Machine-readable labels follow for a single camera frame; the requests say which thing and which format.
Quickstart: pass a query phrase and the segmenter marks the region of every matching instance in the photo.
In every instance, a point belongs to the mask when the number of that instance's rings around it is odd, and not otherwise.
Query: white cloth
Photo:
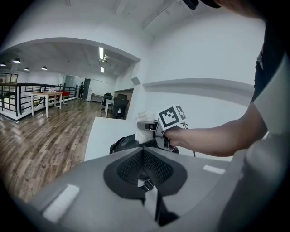
[[[152,122],[154,121],[154,113],[152,112],[142,112],[138,113],[138,116],[135,118],[136,122]],[[135,140],[139,142],[139,144],[146,143],[153,139],[153,131],[149,130],[141,130],[137,128],[135,134]]]

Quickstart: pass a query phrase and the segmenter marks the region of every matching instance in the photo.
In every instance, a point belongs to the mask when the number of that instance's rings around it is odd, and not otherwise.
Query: white table
[[[107,118],[109,104],[114,104],[114,100],[108,100],[107,99],[106,108],[105,108],[105,118]]]
[[[56,96],[60,95],[59,106],[56,106]],[[60,110],[62,109],[62,92],[32,92],[31,93],[31,111],[32,116],[34,116],[34,96],[45,97],[46,98],[46,117],[48,118],[48,107],[49,107],[49,97],[54,96],[54,107],[58,107]]]
[[[91,101],[95,101],[95,102],[103,102],[103,98],[104,98],[104,96],[102,96],[102,95],[91,94],[90,102],[91,102]]]
[[[120,138],[136,133],[136,122],[96,117],[87,143],[85,161],[110,153],[110,146]]]

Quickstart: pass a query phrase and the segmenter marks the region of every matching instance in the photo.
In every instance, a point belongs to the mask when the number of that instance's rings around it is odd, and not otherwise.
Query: door
[[[90,82],[91,82],[90,79],[85,79],[85,82],[83,84],[85,86],[83,97],[82,97],[84,100],[87,99],[87,94],[89,93]]]

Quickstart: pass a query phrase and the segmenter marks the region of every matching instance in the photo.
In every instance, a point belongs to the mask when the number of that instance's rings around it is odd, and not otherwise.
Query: person
[[[84,90],[85,90],[85,86],[83,85],[83,82],[82,82],[80,87],[79,87],[79,91],[78,91],[78,99],[82,98]]]
[[[213,8],[225,7],[239,15],[264,20],[247,0],[201,1]],[[265,23],[264,44],[256,62],[254,95],[246,113],[237,120],[214,128],[186,130],[175,126],[165,132],[172,146],[212,156],[232,156],[264,137],[267,127],[253,102],[275,74],[285,52],[273,27]]]

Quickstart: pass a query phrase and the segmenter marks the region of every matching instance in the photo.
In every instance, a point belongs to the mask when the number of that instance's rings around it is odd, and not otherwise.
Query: office chair
[[[103,98],[103,102],[101,103],[103,106],[106,106],[106,102],[107,100],[112,100],[113,96],[110,94],[110,93],[106,93],[104,95],[104,98]]]
[[[118,97],[118,98],[122,98],[122,99],[127,100],[127,95],[126,95],[126,94],[119,93],[119,94],[117,95],[117,97]]]
[[[112,110],[112,115],[115,116],[114,118],[124,119],[126,106],[128,105],[129,100],[121,99],[118,97],[114,98],[114,106]]]

